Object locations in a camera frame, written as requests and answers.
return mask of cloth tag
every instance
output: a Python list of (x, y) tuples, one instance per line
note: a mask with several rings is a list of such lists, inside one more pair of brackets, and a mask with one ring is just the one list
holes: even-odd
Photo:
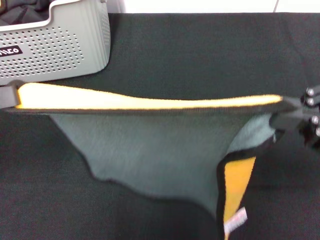
[(224, 224), (224, 234), (229, 234), (236, 228), (240, 227), (247, 221), (247, 212), (245, 207), (239, 209), (225, 224)]

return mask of black table surface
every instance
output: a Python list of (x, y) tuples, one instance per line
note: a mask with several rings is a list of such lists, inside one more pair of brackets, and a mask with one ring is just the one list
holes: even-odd
[[(320, 15), (110, 14), (101, 72), (52, 81), (136, 97), (299, 97), (320, 84)], [(230, 239), (316, 240), (320, 158), (288, 133), (257, 158)], [(0, 112), (0, 239), (214, 240), (215, 219), (183, 200), (100, 182), (43, 115)]]

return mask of black metal clamp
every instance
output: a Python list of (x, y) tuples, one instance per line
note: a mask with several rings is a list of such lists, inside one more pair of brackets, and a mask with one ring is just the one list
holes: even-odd
[(270, 119), (270, 126), (279, 131), (298, 130), (303, 135), (306, 145), (319, 148), (320, 85), (307, 88), (300, 99), (290, 98), (289, 101), (296, 106), (296, 110), (274, 114)]

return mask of yellow fabric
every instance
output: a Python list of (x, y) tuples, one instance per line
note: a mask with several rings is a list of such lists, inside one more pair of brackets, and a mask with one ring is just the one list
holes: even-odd
[(18, 109), (161, 110), (250, 107), (274, 104), (279, 95), (235, 97), (218, 100), (165, 100), (125, 96), (75, 87), (27, 83), (18, 90)]
[(228, 221), (238, 210), (254, 168), (255, 157), (228, 162), (224, 167), (225, 205), (223, 222)]

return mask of black fabric in basket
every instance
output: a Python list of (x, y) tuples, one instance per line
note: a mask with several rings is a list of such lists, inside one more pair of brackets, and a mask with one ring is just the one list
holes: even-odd
[(55, 0), (1, 0), (0, 26), (28, 24), (48, 19)]

